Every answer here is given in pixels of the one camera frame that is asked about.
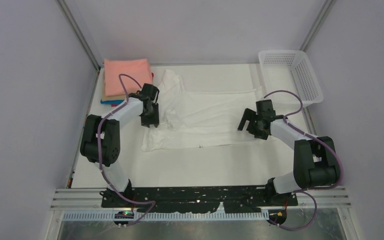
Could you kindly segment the white t shirt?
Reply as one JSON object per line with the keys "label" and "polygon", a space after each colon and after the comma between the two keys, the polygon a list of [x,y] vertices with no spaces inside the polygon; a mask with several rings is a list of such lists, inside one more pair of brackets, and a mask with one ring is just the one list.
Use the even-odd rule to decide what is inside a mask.
{"label": "white t shirt", "polygon": [[159,126],[144,131],[141,150],[180,150],[245,144],[254,136],[239,131],[244,110],[256,109],[261,86],[252,90],[189,91],[181,75],[165,70],[160,91]]}

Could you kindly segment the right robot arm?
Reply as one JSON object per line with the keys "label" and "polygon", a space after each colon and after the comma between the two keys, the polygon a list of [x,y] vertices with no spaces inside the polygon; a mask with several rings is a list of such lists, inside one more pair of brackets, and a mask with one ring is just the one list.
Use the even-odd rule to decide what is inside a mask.
{"label": "right robot arm", "polygon": [[244,110],[237,129],[246,130],[256,139],[277,138],[293,150],[292,171],[267,181],[264,190],[267,202],[279,205],[286,194],[336,188],[342,179],[342,165],[333,140],[297,128],[287,115],[276,114],[271,100],[255,104],[256,110]]}

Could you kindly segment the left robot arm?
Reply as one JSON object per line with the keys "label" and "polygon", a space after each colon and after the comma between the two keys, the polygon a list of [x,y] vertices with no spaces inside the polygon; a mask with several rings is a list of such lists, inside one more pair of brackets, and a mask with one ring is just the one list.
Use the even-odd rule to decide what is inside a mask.
{"label": "left robot arm", "polygon": [[114,200],[121,207],[151,205],[154,201],[133,200],[132,184],[118,164],[121,154],[121,129],[135,118],[140,118],[141,126],[158,127],[159,89],[152,84],[144,84],[136,93],[130,93],[126,100],[104,115],[90,114],[85,121],[80,141],[80,154],[93,163],[101,173]]}

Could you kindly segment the tan folded t shirt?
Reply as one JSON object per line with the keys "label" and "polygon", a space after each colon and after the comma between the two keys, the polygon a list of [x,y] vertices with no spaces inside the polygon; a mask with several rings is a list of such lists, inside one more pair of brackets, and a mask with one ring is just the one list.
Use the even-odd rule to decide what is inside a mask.
{"label": "tan folded t shirt", "polygon": [[102,71],[102,88],[101,88],[101,101],[102,102],[110,102],[110,101],[124,101],[126,99],[126,95],[119,94],[119,95],[106,95],[106,83],[105,83],[105,70]]}

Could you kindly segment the pink folded t shirt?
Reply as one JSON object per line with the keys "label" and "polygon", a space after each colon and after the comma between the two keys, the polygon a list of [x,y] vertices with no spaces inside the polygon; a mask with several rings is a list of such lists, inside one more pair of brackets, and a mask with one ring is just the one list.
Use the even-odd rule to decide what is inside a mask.
{"label": "pink folded t shirt", "polygon": [[135,93],[144,84],[153,83],[151,66],[146,58],[135,60],[104,60],[105,93],[107,96]]}

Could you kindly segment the blue folded t shirt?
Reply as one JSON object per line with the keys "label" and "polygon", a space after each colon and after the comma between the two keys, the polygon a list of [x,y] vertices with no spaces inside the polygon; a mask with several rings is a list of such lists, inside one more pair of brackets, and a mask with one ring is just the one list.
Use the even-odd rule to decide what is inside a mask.
{"label": "blue folded t shirt", "polygon": [[121,100],[100,100],[100,103],[102,105],[111,105],[111,106],[117,106],[119,104],[121,104],[124,100],[121,99]]}

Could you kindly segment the white plastic basket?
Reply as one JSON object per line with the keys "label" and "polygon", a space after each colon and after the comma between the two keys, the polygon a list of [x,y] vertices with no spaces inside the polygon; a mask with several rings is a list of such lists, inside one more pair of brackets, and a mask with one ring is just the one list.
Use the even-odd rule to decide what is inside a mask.
{"label": "white plastic basket", "polygon": [[318,78],[307,54],[300,50],[262,50],[258,53],[262,86],[267,93],[295,93],[307,107],[324,100]]}

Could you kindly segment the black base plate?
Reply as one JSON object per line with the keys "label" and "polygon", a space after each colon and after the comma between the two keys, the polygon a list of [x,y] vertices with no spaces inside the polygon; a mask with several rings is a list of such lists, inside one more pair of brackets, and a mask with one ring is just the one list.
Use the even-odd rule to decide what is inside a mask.
{"label": "black base plate", "polygon": [[122,193],[128,200],[106,188],[99,193],[103,208],[128,208],[144,213],[148,201],[155,201],[153,213],[214,213],[222,206],[226,213],[257,213],[261,207],[297,206],[291,193],[278,194],[265,185],[128,187]]}

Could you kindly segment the left frame post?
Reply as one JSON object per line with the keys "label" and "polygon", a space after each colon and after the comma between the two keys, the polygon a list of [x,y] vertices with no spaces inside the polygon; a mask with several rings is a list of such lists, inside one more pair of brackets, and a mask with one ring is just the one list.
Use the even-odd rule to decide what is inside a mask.
{"label": "left frame post", "polygon": [[70,25],[75,36],[77,37],[81,47],[83,48],[88,59],[92,63],[92,66],[94,67],[94,69],[96,71],[98,71],[100,69],[100,65],[98,63],[98,60],[95,57],[95,55],[93,54],[93,51],[92,51],[90,45],[88,44],[88,42],[87,42],[87,40],[86,40],[82,30],[81,30],[81,27],[77,23],[77,20],[76,20],[74,14],[72,13],[67,1],[66,0],[56,0],[56,3],[60,7],[64,17],[68,21],[68,24]]}

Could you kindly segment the frame post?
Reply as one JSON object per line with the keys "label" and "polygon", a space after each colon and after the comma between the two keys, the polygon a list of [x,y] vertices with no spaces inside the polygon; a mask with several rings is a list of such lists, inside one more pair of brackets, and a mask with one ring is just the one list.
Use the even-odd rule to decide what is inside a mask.
{"label": "frame post", "polygon": [[86,40],[82,30],[81,30],[81,27],[77,23],[77,20],[76,20],[74,14],[72,13],[67,1],[66,0],[56,0],[56,3],[60,7],[64,17],[68,21],[68,24],[70,25],[75,36],[77,37],[81,47],[83,48],[88,59],[92,63],[92,66],[94,67],[94,69],[96,71],[98,71],[100,69],[100,65],[98,63],[98,60],[95,57],[95,55],[93,54],[93,51],[92,51],[90,45],[88,44],[88,42],[87,42],[87,40]]}
{"label": "frame post", "polygon": [[300,51],[306,52],[309,49],[336,2],[337,0],[325,0],[323,2],[310,30],[299,48]]}

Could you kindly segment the aluminium frame rail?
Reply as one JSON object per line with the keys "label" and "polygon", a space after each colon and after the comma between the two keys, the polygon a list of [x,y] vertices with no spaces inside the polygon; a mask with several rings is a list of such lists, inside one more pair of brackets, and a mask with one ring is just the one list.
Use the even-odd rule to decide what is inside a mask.
{"label": "aluminium frame rail", "polygon": [[61,211],[63,220],[68,221],[242,221],[242,220],[280,220],[290,216],[293,210],[317,209],[347,209],[351,202],[345,189],[310,190],[308,195],[297,193],[287,206],[258,206],[255,210],[246,210],[242,203],[236,212],[229,212],[223,202],[194,213],[186,210],[181,213],[157,211],[153,207],[151,212],[145,213],[147,206],[140,207],[102,207],[104,200],[102,188],[72,188],[56,190],[50,209]]}

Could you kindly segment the right frame post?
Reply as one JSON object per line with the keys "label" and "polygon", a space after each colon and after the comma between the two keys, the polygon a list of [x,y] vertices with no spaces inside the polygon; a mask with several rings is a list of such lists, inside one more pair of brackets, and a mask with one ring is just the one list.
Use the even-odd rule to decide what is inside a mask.
{"label": "right frame post", "polygon": [[325,0],[323,2],[310,30],[299,48],[300,51],[306,52],[309,49],[336,2],[337,0]]}

